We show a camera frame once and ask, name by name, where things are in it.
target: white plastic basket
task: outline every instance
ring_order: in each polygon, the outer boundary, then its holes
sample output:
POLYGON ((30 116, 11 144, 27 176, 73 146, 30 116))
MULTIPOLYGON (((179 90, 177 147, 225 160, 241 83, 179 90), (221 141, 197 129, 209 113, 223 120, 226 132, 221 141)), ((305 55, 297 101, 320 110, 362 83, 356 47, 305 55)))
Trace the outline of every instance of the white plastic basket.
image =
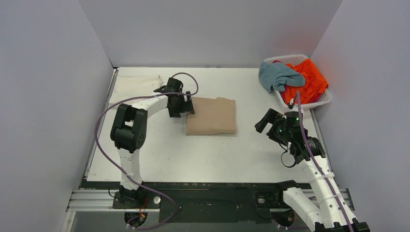
MULTIPOLYGON (((267 58, 264 60, 264 62, 271 64, 275 60, 282 61, 285 64, 291 64, 291 65, 297 65, 300 64, 302 61, 307 59, 308 57, 302 54, 298 55, 287 55, 287 56, 280 56, 280 57, 271 57, 267 58)), ((285 102, 282 99, 282 96, 280 95, 279 91, 274 90, 275 97, 277 98, 278 102, 280 103, 280 107, 283 111, 289 110, 288 105, 285 104, 285 102)), ((332 95, 330 94, 330 91, 326 88, 324 93, 319 97, 318 101, 315 103, 309 103, 309 104, 302 104, 301 107, 303 109, 313 109, 316 106, 323 105, 326 103, 329 103, 332 100, 332 95)))

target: wall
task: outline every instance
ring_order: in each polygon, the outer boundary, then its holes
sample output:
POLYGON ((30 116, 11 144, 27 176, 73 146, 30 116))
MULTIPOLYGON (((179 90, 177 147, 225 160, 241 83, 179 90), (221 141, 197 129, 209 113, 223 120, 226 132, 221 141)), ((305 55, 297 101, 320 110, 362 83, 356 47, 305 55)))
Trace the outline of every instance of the wall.
POLYGON ((336 179, 372 232, 410 226, 409 9, 344 0, 312 57, 334 97, 316 113, 336 179))
POLYGON ((342 0, 80 0, 114 66, 256 67, 311 56, 342 0))
POLYGON ((0 3, 0 225, 59 231, 112 66, 77 0, 0 3))

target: blue cloth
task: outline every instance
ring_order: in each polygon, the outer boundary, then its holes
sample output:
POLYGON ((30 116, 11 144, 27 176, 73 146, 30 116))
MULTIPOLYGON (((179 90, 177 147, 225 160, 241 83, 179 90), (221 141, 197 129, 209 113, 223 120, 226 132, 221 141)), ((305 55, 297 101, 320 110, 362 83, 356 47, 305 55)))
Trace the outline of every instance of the blue cloth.
POLYGON ((263 62, 259 67, 259 80, 268 93, 272 92, 271 87, 283 92, 285 91, 285 85, 295 87, 305 85, 304 77, 282 62, 275 62, 270 65, 263 62))

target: folded cloth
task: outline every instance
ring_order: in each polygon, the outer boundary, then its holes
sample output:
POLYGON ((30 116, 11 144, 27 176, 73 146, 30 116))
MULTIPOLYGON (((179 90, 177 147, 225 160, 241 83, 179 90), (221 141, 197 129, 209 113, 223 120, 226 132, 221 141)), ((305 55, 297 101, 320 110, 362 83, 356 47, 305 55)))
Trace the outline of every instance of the folded cloth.
POLYGON ((188 114, 187 135, 236 134, 235 100, 192 98, 195 114, 188 114))
POLYGON ((317 96, 324 93, 328 84, 315 64, 310 59, 305 59, 302 63, 295 66, 291 64, 286 65, 296 72, 299 72, 305 78, 306 84, 302 87, 286 86, 283 97, 284 102, 288 104, 289 101, 295 97, 297 91, 300 92, 301 104, 311 103, 315 98, 317 101, 317 96))
POLYGON ((259 80, 268 93, 272 92, 272 87, 283 92, 285 91, 285 85, 299 87, 305 84, 305 79, 300 73, 282 62, 275 62, 270 65, 263 62, 259 67, 259 80))
MULTIPOLYGON (((112 105, 127 98, 148 96, 162 85, 163 81, 159 75, 117 76, 113 93, 111 94, 111 98, 108 103, 112 105)), ((141 100, 143 99, 132 100, 126 103, 133 104, 141 100)))

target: white tabletop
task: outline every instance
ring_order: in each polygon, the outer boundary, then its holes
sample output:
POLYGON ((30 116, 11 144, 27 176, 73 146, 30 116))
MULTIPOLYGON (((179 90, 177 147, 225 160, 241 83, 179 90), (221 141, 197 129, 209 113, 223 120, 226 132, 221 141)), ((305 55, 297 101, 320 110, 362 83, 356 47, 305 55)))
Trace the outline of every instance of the white tabletop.
MULTIPOLYGON (((224 97, 236 101, 236 135, 186 136, 186 118, 170 118, 162 110, 148 120, 147 139, 140 152, 141 176, 154 182, 242 182, 275 183, 295 180, 307 183, 297 167, 286 168, 280 161, 283 150, 269 140, 266 132, 256 132, 254 125, 269 108, 282 112, 273 94, 268 94, 258 79, 258 69, 227 68, 120 68, 118 75, 161 75, 167 78, 177 72, 193 75, 199 84, 196 97, 224 97)), ((195 91, 187 76, 176 77, 184 83, 183 91, 195 91)), ((119 155, 110 140, 116 111, 107 113, 100 141, 116 162, 119 155)), ((317 137, 309 110, 303 123, 309 136, 317 137)), ((96 149, 87 181, 120 181, 120 171, 96 149)))

